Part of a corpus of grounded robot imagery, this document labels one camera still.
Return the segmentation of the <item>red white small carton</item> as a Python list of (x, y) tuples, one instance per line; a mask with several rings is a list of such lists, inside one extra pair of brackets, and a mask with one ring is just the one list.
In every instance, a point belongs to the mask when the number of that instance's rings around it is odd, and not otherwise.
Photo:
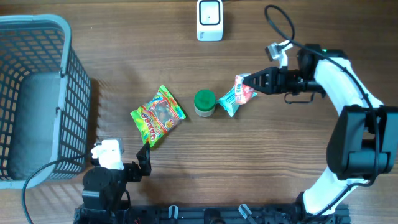
[(249, 75), (250, 73), (244, 73), (235, 76), (233, 92), (238, 105), (246, 104), (251, 98), (257, 95), (254, 88), (243, 83), (244, 77)]

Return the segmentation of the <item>light blue tissue pack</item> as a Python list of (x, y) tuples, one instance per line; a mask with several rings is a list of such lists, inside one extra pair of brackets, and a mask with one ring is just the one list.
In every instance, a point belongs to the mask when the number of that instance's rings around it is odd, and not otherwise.
[(227, 111), (230, 117), (233, 117), (239, 108), (239, 104), (236, 102), (234, 87), (216, 102)]

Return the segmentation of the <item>green gummy worms bag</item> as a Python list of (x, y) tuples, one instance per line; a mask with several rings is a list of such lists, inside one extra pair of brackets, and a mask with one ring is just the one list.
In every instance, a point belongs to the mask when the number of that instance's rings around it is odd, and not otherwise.
[(171, 92), (162, 85), (153, 99), (130, 113), (143, 144), (153, 147), (164, 135), (186, 118)]

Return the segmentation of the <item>green lid jar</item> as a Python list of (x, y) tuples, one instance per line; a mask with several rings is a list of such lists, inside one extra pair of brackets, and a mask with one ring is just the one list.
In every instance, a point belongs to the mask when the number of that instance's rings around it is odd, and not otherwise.
[(216, 96), (211, 90), (200, 90), (194, 98), (194, 107), (197, 115), (209, 117), (214, 113)]

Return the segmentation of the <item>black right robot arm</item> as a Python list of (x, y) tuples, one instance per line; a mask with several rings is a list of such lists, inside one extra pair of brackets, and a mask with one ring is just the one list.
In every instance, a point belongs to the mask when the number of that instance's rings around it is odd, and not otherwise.
[(328, 96), (338, 120), (326, 149), (327, 167), (312, 187), (297, 198), (297, 220), (320, 221), (357, 187), (369, 187), (389, 173), (397, 152), (397, 108), (374, 97), (355, 75), (342, 50), (306, 44), (297, 54), (297, 70), (287, 68), (288, 48), (266, 48), (269, 67), (243, 78), (243, 84), (267, 95), (301, 92)]

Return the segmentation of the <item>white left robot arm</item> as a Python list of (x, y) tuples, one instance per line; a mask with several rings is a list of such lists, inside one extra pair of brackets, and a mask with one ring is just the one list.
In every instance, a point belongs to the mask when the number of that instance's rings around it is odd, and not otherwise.
[(83, 176), (83, 205), (75, 210), (75, 223), (131, 223), (131, 199), (126, 185), (139, 182), (152, 171), (150, 144), (146, 142), (136, 154), (138, 162), (124, 163), (122, 168), (102, 165)]

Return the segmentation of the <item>white barcode scanner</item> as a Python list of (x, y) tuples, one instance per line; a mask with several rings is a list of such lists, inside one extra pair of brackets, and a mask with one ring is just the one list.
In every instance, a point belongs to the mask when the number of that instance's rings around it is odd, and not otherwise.
[(218, 42), (223, 38), (223, 2), (221, 0), (198, 0), (197, 40)]

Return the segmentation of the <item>grey plastic shopping basket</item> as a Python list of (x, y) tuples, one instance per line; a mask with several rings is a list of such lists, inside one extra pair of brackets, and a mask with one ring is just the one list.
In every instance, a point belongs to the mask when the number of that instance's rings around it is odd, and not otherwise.
[(91, 82), (57, 15), (1, 18), (1, 188), (85, 168)]

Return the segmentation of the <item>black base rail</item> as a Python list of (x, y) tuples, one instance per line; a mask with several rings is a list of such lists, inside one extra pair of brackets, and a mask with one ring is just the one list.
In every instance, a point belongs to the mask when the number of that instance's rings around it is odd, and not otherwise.
[(206, 224), (206, 223), (313, 223), (337, 224), (350, 223), (349, 208), (339, 205), (331, 215), (312, 218), (302, 215), (298, 206), (276, 204), (234, 207), (169, 207), (131, 206), (114, 213), (78, 208), (75, 210), (74, 223), (141, 223), (141, 224)]

